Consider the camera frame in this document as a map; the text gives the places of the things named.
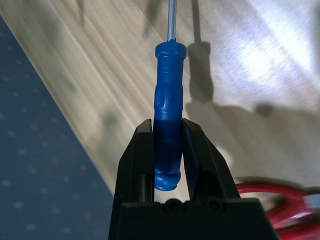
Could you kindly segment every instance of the red object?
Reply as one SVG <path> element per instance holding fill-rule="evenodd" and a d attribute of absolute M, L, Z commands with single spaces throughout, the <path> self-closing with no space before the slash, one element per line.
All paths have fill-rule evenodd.
<path fill-rule="evenodd" d="M 240 183 L 237 184 L 240 194 L 244 193 L 274 193 L 284 197 L 284 203 L 268 212 L 273 227 L 282 240 L 320 240 L 320 222 L 298 224 L 287 227 L 297 220 L 312 214 L 305 197 L 306 191 L 272 183 Z"/>

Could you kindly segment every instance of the wooden surface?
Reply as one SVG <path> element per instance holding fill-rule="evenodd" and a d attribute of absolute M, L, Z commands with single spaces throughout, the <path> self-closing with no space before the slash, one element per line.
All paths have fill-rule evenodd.
<path fill-rule="evenodd" d="M 165 0 L 2 0 L 0 13 L 113 191 L 153 117 Z M 320 2 L 178 1 L 184 116 L 239 177 L 320 185 Z M 157 192 L 157 199 L 168 194 Z M 170 197 L 187 199 L 182 181 Z"/>

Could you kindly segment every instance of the clamp jaw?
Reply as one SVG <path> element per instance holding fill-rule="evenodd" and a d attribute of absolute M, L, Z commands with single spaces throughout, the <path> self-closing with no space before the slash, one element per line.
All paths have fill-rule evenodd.
<path fill-rule="evenodd" d="M 151 120 L 135 130 L 118 167 L 109 240 L 278 240 L 256 198 L 241 199 L 226 161 L 201 127 L 182 120 L 190 201 L 154 202 Z"/>

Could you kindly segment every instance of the metal shaft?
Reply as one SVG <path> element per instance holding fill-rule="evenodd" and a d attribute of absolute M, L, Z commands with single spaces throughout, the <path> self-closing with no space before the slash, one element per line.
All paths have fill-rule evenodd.
<path fill-rule="evenodd" d="M 168 42 L 176 40 L 177 1 L 169 0 Z"/>

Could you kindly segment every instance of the blue screwdriver handle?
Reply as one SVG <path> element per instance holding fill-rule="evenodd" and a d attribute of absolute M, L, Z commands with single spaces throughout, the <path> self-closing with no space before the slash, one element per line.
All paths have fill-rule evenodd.
<path fill-rule="evenodd" d="M 183 69 L 187 48 L 175 40 L 155 48 L 157 81 L 154 93 L 153 139 L 155 188 L 171 191 L 181 178 Z"/>

